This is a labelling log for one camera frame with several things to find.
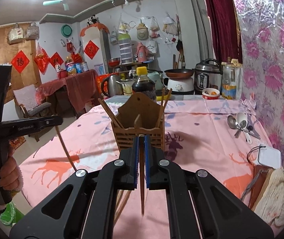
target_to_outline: hand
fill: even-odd
[[[8,160],[0,169],[0,187],[4,190],[12,191],[19,186],[19,171],[17,168],[17,163],[12,157],[14,149],[10,146]]]

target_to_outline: bottle cap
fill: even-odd
[[[146,67],[138,67],[137,68],[137,75],[147,75],[147,68]]]

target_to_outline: red tablecloth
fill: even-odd
[[[65,85],[72,106],[76,112],[80,112],[98,91],[95,84],[95,77],[97,76],[95,70],[89,70],[60,80],[46,82],[37,89],[37,102],[41,104],[46,96],[52,95]]]

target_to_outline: wicker chair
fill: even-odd
[[[52,115],[50,109],[51,103],[48,102],[48,98],[46,97],[46,101],[38,105],[36,101],[36,91],[37,90],[33,84],[20,90],[13,91],[15,95],[15,103],[20,107],[25,119]],[[39,141],[37,133],[35,134],[35,139],[37,142]]]

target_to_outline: gray strap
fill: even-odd
[[[244,200],[245,196],[247,195],[247,193],[250,192],[250,190],[252,189],[252,187],[255,185],[259,175],[263,172],[263,169],[260,169],[258,174],[255,176],[255,178],[250,182],[250,184],[247,185],[246,189],[244,190],[242,197],[240,198],[241,201]]]

